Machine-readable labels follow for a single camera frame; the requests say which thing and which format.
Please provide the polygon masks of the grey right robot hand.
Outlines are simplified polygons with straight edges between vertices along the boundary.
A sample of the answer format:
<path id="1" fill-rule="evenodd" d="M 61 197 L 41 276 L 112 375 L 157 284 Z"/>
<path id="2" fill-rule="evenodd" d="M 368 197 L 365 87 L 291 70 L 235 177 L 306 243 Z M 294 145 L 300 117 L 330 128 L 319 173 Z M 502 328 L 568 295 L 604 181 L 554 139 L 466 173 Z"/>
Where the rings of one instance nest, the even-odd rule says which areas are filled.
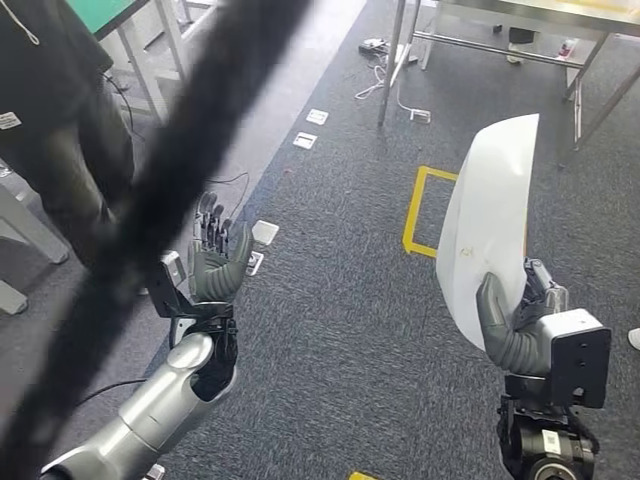
<path id="1" fill-rule="evenodd" d="M 495 365 L 518 375 L 544 377 L 550 371 L 543 348 L 549 345 L 542 333 L 543 316 L 568 309 L 568 292 L 554 281 L 540 259 L 524 261 L 526 283 L 523 297 L 511 314 L 501 305 L 505 292 L 494 273 L 485 275 L 475 300 L 485 351 Z"/>

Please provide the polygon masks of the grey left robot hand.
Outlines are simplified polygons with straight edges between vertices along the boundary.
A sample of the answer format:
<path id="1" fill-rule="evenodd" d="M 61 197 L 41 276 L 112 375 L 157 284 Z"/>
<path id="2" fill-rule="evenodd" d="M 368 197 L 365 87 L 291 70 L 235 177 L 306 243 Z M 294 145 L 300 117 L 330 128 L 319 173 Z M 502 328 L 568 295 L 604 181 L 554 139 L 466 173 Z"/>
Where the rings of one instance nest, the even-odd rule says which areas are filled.
<path id="1" fill-rule="evenodd" d="M 198 302 L 232 302 L 242 285 L 254 249 L 251 229 L 244 223 L 230 251 L 232 222 L 224 219 L 224 206 L 206 191 L 198 200 L 193 236 L 188 248 L 188 279 L 192 297 Z"/>

